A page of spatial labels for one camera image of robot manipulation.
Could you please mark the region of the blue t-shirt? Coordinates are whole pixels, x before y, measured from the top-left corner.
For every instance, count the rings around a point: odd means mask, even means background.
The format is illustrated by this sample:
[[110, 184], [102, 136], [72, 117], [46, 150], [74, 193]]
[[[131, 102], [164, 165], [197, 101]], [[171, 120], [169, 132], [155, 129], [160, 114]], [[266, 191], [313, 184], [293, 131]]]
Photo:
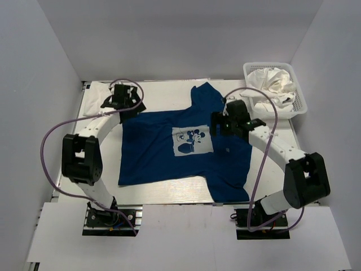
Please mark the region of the blue t-shirt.
[[201, 176], [215, 202], [247, 202], [251, 145], [211, 135], [211, 114], [224, 108], [211, 84], [194, 86], [190, 97], [185, 110], [144, 112], [123, 123], [118, 185]]

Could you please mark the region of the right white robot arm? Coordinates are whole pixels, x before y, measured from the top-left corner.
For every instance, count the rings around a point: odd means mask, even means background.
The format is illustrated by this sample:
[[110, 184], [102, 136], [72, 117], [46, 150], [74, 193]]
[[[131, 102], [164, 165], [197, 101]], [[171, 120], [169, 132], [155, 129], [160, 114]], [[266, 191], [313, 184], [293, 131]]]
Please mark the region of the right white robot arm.
[[261, 150], [284, 172], [283, 188], [260, 200], [252, 199], [246, 225], [249, 231], [268, 226], [294, 208], [300, 209], [331, 193], [323, 157], [308, 154], [279, 139], [274, 130], [260, 119], [251, 119], [242, 100], [227, 103], [222, 112], [211, 115], [210, 132], [237, 136]]

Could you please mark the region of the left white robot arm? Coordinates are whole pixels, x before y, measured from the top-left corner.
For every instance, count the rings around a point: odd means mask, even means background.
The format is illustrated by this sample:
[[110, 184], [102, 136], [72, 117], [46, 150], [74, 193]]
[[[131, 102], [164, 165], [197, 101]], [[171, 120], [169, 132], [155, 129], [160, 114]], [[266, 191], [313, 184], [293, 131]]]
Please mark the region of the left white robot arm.
[[102, 180], [100, 145], [114, 127], [146, 109], [143, 99], [144, 90], [136, 82], [92, 82], [83, 111], [83, 119], [90, 122], [63, 138], [61, 173], [83, 191], [91, 208], [101, 210], [99, 217], [106, 225], [118, 221], [119, 211]]

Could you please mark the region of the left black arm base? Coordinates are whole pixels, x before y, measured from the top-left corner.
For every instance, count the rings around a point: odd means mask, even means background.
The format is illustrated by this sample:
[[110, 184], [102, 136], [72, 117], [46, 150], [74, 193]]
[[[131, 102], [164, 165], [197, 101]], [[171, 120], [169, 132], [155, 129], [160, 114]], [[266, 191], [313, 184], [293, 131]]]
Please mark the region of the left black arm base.
[[[142, 222], [141, 206], [126, 206], [120, 208], [120, 211], [131, 222], [136, 232], [139, 231]], [[126, 221], [126, 219], [119, 215], [109, 215], [104, 211], [87, 207], [85, 220], [83, 223], [83, 236], [95, 237], [135, 237], [135, 234]]]

